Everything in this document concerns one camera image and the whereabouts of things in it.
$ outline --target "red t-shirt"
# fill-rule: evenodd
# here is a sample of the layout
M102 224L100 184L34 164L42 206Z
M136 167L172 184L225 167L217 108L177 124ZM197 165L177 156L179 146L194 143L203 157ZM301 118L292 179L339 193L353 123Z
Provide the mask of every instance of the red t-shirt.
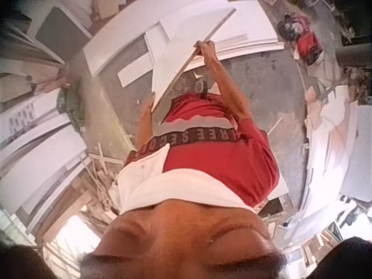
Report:
M189 120L196 115L233 121L221 96L208 94L208 99L200 99L199 95L187 94L173 101L165 122ZM266 133L253 121L241 120L237 131L241 134L237 142L195 142L171 147L163 171L202 171L229 187L248 206L256 206L277 185L278 167Z

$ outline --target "person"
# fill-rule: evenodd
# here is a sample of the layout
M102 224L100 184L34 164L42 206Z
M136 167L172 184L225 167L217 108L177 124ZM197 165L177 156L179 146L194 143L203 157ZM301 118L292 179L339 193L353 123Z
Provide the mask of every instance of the person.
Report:
M285 263L252 209L278 183L267 135L214 43L197 47L220 95L172 100L158 134L145 103L138 152L117 178L121 215L81 278L277 278Z

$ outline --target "plywood sheet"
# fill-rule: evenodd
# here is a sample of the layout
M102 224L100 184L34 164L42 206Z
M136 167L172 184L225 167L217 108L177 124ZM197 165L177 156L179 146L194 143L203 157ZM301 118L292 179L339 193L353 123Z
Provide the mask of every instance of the plywood sheet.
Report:
M0 203L13 214L61 167L86 149L83 139L69 125L34 148L0 181Z
M31 84L26 77L10 74L0 78L0 102L7 102L31 90Z
M130 63L127 67L125 67L117 74L121 86L125 87L128 84L131 84L139 77L142 77L145 73L151 71L152 67L152 61L148 52L142 55L137 60Z
M161 18L196 0L136 0L128 5L84 47L93 77L131 41L141 36Z
M32 82L39 84L57 79L59 68L38 63L23 62L21 71L32 77Z
M220 26L235 12L223 9L190 17L178 29L168 44L165 55L155 64L152 75L152 92L155 93L153 109L189 62L196 55L195 43L208 41Z

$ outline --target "dirt floor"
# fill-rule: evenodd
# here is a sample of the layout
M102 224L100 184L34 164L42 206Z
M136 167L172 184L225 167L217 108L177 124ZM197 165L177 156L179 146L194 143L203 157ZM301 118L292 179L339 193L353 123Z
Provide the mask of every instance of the dirt floor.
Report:
M278 0L273 7L263 1L261 4L274 27L288 8L297 9L284 0ZM326 53L334 53L335 43L330 39L330 32L334 32L334 35L337 33L330 30L334 23L329 11L318 4L306 13L311 15L315 28L321 33L320 41ZM140 107L151 94L152 73L142 76L126 88L121 87L117 73L147 51L144 38L139 37L95 79L90 76L82 52L69 64L69 69L83 79L82 94L87 109L84 139L91 152L97 153L97 143L101 142L105 156L125 160L129 150L134 149ZM255 122L262 130L269 131L282 117L282 122L270 135L270 144L289 188L292 203L298 208L304 191L307 160L307 151L303 148L306 142L304 93L309 85L314 85L314 78L306 75L306 68L297 64L292 52L292 48L286 46L282 51L241 56L225 60L223 64L251 100ZM156 111L156 123L167 113L171 99L193 90L195 82L192 72L181 76Z

